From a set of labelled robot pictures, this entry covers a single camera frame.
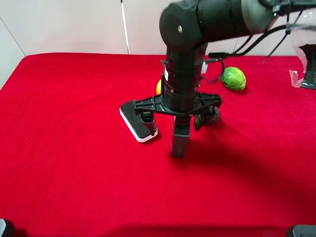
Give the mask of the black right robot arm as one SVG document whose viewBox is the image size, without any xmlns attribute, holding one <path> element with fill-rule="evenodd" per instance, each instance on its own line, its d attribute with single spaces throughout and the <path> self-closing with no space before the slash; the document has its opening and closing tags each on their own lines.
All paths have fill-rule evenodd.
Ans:
<svg viewBox="0 0 316 237">
<path fill-rule="evenodd" d="M 174 116 L 174 134 L 189 136 L 216 121 L 221 98 L 197 91 L 210 42 L 272 32 L 280 6 L 273 0 L 182 0 L 160 16 L 160 35 L 167 47 L 161 94 L 135 101 L 140 123 L 155 134 L 154 114 Z"/>
</svg>

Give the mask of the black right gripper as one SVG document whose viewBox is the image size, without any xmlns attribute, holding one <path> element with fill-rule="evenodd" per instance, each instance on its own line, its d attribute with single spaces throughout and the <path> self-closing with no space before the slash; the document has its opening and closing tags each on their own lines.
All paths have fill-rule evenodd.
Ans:
<svg viewBox="0 0 316 237">
<path fill-rule="evenodd" d="M 210 113 L 205 112 L 209 107 L 220 107 L 222 99 L 217 94 L 206 94 L 196 92 L 194 99 L 181 99 L 175 104 L 175 108 L 168 105 L 163 95 L 156 95 L 144 100 L 134 101 L 136 115 L 141 114 L 143 125 L 155 134 L 154 114 L 164 114 L 176 117 L 188 117 L 195 115 L 194 127 L 198 131 L 202 126 L 208 125 Z"/>
</svg>

